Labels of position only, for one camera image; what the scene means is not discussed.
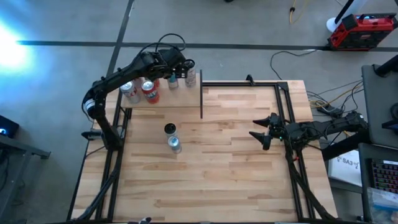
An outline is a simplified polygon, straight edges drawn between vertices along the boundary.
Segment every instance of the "keyboard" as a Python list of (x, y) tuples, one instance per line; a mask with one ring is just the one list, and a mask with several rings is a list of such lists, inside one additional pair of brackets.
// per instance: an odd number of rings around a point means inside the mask
[(373, 188), (398, 194), (398, 162), (372, 159)]

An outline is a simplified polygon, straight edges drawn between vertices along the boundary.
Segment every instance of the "concrete floor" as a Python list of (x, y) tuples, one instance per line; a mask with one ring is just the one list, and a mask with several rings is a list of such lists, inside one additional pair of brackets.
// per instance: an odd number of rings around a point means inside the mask
[[(297, 2), (296, 15), (303, 0)], [(128, 0), (5, 0), (0, 2), (0, 34), (7, 27), (17, 40), (116, 42), (127, 4)], [(231, 4), (222, 0), (135, 0), (123, 41), (153, 42), (176, 32), (192, 44), (262, 44), (283, 49), (325, 45), (330, 35), (325, 22), (341, 6), (332, 0), (310, 1), (301, 20), (289, 25), (291, 4), (291, 0), (235, 0)], [(398, 6), (394, 0), (369, 0), (362, 11), (397, 12)], [(380, 46), (398, 47), (397, 37), (395, 31)], [(0, 114), (21, 125), (17, 138), (22, 142), (52, 151), (49, 160), (35, 158), (29, 164), (26, 188), (19, 195), (24, 204), (14, 209), (13, 220), (48, 223), (67, 217), (87, 144), (80, 133), (91, 127), (80, 103), (92, 82), (106, 75), (114, 47), (64, 45), (23, 46), (28, 56), (18, 68), (0, 61)], [(138, 50), (122, 47), (116, 66), (128, 64)], [(305, 80), (307, 90), (320, 92), (361, 79), (362, 65), (383, 63), (398, 52), (398, 48), (389, 50), (314, 52), (304, 57), (279, 54), (273, 66), (283, 79)], [(275, 80), (269, 63), (276, 52), (278, 49), (187, 49), (184, 54), (203, 69), (205, 80), (242, 80), (247, 74), (256, 80)], [(343, 90), (323, 96), (330, 100)], [(355, 98), (358, 111), (366, 115), (363, 93)], [(347, 110), (353, 107), (350, 101)], [(361, 215), (360, 195), (335, 189), (333, 195), (341, 218), (352, 220)]]

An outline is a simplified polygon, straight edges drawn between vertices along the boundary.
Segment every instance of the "white paper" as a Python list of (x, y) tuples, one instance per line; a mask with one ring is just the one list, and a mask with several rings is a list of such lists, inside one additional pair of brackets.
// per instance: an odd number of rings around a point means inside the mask
[(362, 187), (359, 152), (352, 150), (329, 160), (330, 178)]

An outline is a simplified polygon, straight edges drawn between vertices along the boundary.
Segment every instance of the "wooden table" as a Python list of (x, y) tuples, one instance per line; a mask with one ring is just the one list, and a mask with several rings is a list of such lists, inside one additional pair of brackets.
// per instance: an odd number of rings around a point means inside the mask
[[(303, 81), (289, 81), (289, 89), (297, 122), (311, 121)], [(116, 97), (114, 92), (107, 99), (110, 121)], [(297, 221), (283, 143), (273, 140), (270, 150), (263, 151), (249, 135), (267, 132), (252, 120), (271, 112), (277, 113), (277, 103), (274, 89), (268, 87), (205, 87), (203, 119), (199, 107), (134, 108), (114, 222), (143, 217), (156, 222)], [(166, 143), (167, 123), (177, 126), (180, 154)], [(91, 142), (87, 153), (101, 146), (101, 141)], [(86, 159), (72, 218), (98, 193), (105, 156), (103, 150)], [(321, 152), (309, 147), (303, 156), (311, 190), (336, 216)], [(300, 198), (307, 217), (303, 194)]]

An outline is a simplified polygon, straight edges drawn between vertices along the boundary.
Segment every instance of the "can lid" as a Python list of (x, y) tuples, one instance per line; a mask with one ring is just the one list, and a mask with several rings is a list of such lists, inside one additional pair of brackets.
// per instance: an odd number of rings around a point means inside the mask
[(145, 81), (145, 82), (142, 84), (142, 89), (143, 89), (143, 90), (151, 90), (153, 87), (154, 87), (154, 83), (151, 82), (151, 81)]
[(178, 146), (179, 142), (180, 142), (180, 140), (177, 137), (175, 137), (175, 136), (169, 137), (169, 140), (168, 140), (169, 146)]
[(126, 84), (124, 84), (123, 86), (120, 87), (120, 89), (122, 90), (128, 90), (132, 87), (132, 82), (127, 82)]
[(164, 132), (166, 132), (167, 134), (173, 134), (176, 129), (177, 128), (172, 123), (166, 124), (166, 126), (164, 126)]
[(185, 66), (187, 66), (189, 69), (193, 68), (195, 66), (195, 62), (192, 59), (187, 59), (184, 62)]

